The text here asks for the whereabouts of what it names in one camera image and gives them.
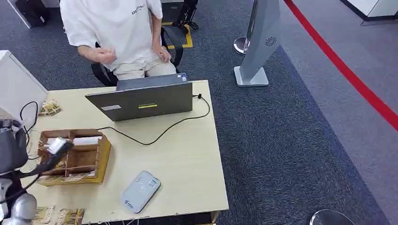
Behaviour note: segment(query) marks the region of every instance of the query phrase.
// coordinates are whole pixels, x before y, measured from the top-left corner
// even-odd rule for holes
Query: red floor stripe
[[[388,107],[366,84],[341,60],[341,58],[326,43],[320,34],[314,29],[310,22],[300,12],[292,0],[284,0],[293,14],[300,21],[326,56],[333,62],[338,70],[346,77],[352,86],[376,109],[397,131],[398,115]]]

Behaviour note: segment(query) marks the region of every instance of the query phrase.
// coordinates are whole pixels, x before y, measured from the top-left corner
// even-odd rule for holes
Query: dark blue carpet
[[[268,87],[236,86],[232,70],[242,58],[232,43],[245,34],[251,3],[200,1],[200,29],[192,33],[194,48],[185,50],[179,68],[191,80],[210,83],[230,203],[217,223],[305,225],[317,210],[334,209],[357,224],[387,225],[282,48],[265,65]],[[68,46],[59,16],[26,30],[10,10],[0,2],[0,48],[11,50],[47,89],[101,85]]]

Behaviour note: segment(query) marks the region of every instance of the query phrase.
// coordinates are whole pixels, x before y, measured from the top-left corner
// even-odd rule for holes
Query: black office chair
[[[183,46],[180,42],[180,40],[176,37],[176,35],[173,33],[173,31],[169,27],[162,27],[161,28],[161,41],[162,45],[166,47],[167,51],[170,52],[170,49],[168,48],[168,44],[166,43],[165,37],[168,37],[168,39],[171,41],[171,44],[174,45],[175,49],[175,55],[172,57],[171,63],[176,67],[177,73],[179,73],[177,66],[180,64],[181,58],[184,53]],[[95,43],[95,46],[97,48],[100,47],[98,43]],[[94,76],[105,86],[107,87],[112,87],[116,86],[117,84],[117,77],[113,74],[112,71],[109,71],[106,67],[104,67],[101,63],[92,63],[91,64],[91,69],[92,72],[94,73]]]

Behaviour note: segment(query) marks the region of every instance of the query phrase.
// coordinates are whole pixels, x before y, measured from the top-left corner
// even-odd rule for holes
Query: hand
[[[116,59],[116,53],[114,49],[107,48],[92,48],[90,52],[91,57],[96,62],[100,62],[102,64],[111,64]]]
[[[162,48],[161,45],[152,45],[152,51],[156,53],[163,62],[169,62],[171,59],[170,53]]]

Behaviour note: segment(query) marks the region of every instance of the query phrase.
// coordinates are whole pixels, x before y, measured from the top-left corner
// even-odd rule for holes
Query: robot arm
[[[36,214],[36,198],[26,192],[43,172],[53,169],[61,157],[73,148],[68,139],[57,138],[48,151],[52,156],[33,171],[22,173],[18,169],[28,161],[25,132],[16,120],[0,120],[0,223],[2,225],[29,225]],[[22,187],[22,178],[36,178]]]

